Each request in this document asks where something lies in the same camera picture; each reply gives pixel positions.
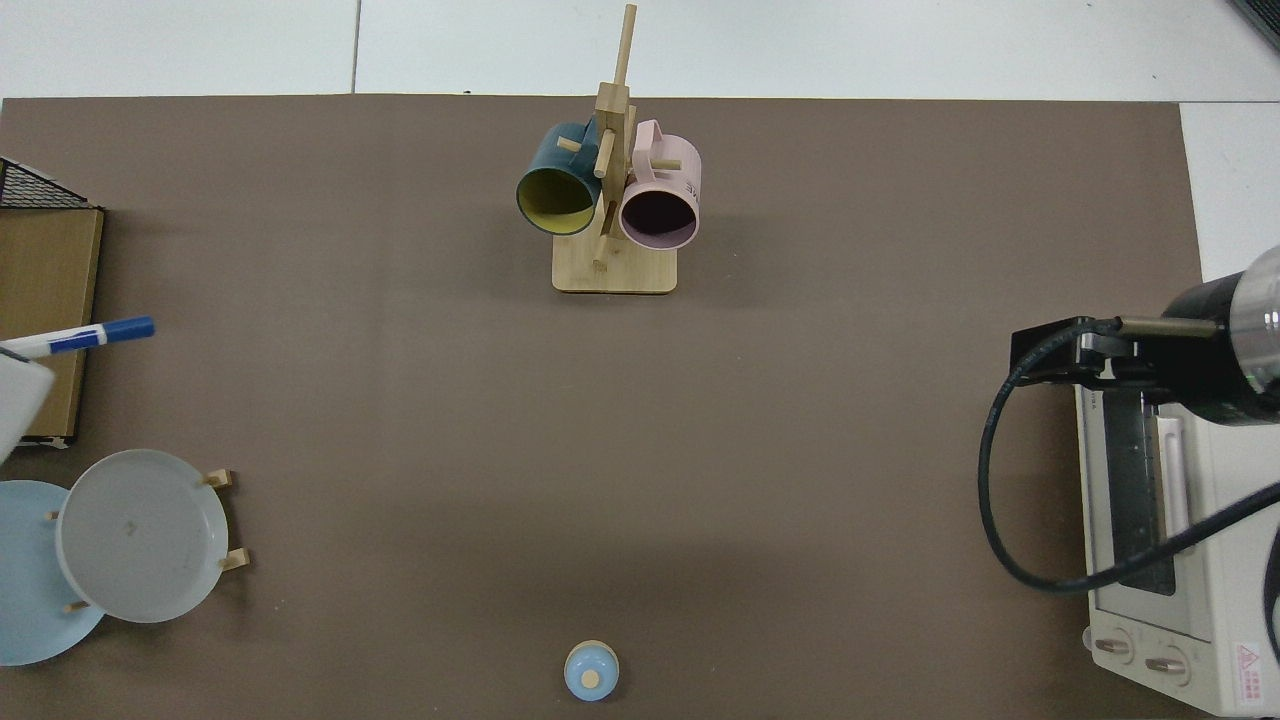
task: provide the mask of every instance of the oven window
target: oven window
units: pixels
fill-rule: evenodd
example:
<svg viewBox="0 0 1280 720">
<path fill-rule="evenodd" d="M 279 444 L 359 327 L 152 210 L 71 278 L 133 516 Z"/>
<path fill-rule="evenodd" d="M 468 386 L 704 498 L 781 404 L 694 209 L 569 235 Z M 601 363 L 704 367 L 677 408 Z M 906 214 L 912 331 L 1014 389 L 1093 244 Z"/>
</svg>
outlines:
<svg viewBox="0 0 1280 720">
<path fill-rule="evenodd" d="M 1142 552 L 1160 541 L 1161 484 L 1151 411 L 1139 391 L 1108 389 L 1102 418 L 1107 438 L 1107 480 L 1111 493 L 1111 542 L 1115 559 Z M 1120 582 L 1130 588 L 1171 596 L 1174 559 L 1164 560 Z"/>
</svg>

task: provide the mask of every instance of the light blue plate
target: light blue plate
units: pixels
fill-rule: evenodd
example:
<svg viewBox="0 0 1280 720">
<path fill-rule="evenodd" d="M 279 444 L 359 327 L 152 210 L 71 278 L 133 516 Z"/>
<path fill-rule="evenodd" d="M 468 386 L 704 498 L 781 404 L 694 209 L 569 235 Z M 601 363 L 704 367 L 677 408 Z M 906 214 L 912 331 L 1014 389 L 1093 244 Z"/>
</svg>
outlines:
<svg viewBox="0 0 1280 720">
<path fill-rule="evenodd" d="M 102 611 L 63 612 L 81 598 L 58 565 L 58 523 L 67 491 L 36 480 L 0 482 L 0 666 L 49 660 L 84 639 Z"/>
</svg>

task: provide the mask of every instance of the wooden mug tree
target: wooden mug tree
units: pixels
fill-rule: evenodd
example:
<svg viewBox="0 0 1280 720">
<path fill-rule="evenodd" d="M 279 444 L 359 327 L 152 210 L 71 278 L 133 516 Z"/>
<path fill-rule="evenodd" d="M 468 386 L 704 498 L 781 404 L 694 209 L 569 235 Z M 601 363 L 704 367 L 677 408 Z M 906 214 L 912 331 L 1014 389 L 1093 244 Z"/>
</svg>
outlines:
<svg viewBox="0 0 1280 720">
<path fill-rule="evenodd" d="M 595 177 L 600 178 L 600 199 L 591 223 L 576 234 L 552 236 L 552 284 L 562 292 L 614 292 L 662 295 L 676 288 L 676 251 L 650 250 L 622 234 L 618 205 L 631 172 L 635 143 L 636 106 L 627 87 L 627 61 L 636 6 L 627 5 L 622 20 L 622 41 L 613 82 L 602 82 L 595 96 L 595 127 L 600 154 Z M 576 151 L 561 138 L 561 147 Z M 680 169 L 673 163 L 655 161 L 658 169 Z"/>
</svg>

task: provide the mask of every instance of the oven handle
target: oven handle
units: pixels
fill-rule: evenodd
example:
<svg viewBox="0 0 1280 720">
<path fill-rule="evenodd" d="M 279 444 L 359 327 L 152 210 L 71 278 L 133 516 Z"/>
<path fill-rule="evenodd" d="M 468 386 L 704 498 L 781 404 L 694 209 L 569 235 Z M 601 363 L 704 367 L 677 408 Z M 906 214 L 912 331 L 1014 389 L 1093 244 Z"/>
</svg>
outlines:
<svg viewBox="0 0 1280 720">
<path fill-rule="evenodd" d="M 1187 492 L 1187 455 L 1183 443 L 1181 418 L 1157 418 L 1156 438 L 1160 447 L 1160 486 L 1164 501 L 1165 538 L 1190 527 Z"/>
</svg>

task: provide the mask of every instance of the black cable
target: black cable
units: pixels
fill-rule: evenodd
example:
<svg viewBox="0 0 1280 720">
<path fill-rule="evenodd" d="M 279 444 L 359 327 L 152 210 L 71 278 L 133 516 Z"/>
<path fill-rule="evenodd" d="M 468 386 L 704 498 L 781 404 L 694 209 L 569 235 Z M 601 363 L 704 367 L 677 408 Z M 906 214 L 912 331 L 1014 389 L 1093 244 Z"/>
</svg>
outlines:
<svg viewBox="0 0 1280 720">
<path fill-rule="evenodd" d="M 1222 510 L 1219 510 L 1213 515 L 1193 524 L 1167 541 L 1126 557 L 1106 570 L 1101 570 L 1083 578 L 1073 578 L 1069 580 L 1042 578 L 1032 574 L 1014 560 L 1014 557 L 1009 553 L 1009 550 L 1005 548 L 1005 543 L 1000 539 L 1000 533 L 996 532 L 996 519 L 991 514 L 991 445 L 996 438 L 996 425 L 1000 423 L 1000 414 L 1004 411 L 1005 404 L 1009 401 L 1009 396 L 1012 395 L 1014 389 L 1018 387 L 1018 380 L 1021 379 L 1023 375 L 1025 375 L 1032 368 L 1039 364 L 1046 355 L 1083 334 L 1096 333 L 1114 336 L 1120 329 L 1120 325 L 1121 323 L 1117 318 L 1107 320 L 1091 320 L 1088 323 L 1062 329 L 1032 348 L 1030 352 L 1024 355 L 1023 359 L 1014 365 L 1014 369 L 1010 370 L 1005 383 L 1000 386 L 1000 391 L 996 393 L 996 398 L 991 404 L 991 413 L 987 414 L 987 424 L 982 429 L 982 445 L 978 448 L 978 511 L 982 514 L 982 528 L 987 533 L 987 542 L 991 544 L 992 552 L 996 553 L 996 559 L 1005 566 L 1005 570 L 1009 570 L 1009 574 L 1023 584 L 1030 585 L 1038 591 L 1055 594 L 1071 594 L 1110 585 L 1111 583 L 1123 580 L 1124 578 L 1149 568 L 1161 560 L 1172 557 L 1210 536 L 1239 523 L 1249 515 L 1280 502 L 1280 483 L 1267 486 L 1258 492 L 1244 497 L 1243 500 L 1228 505 Z"/>
</svg>

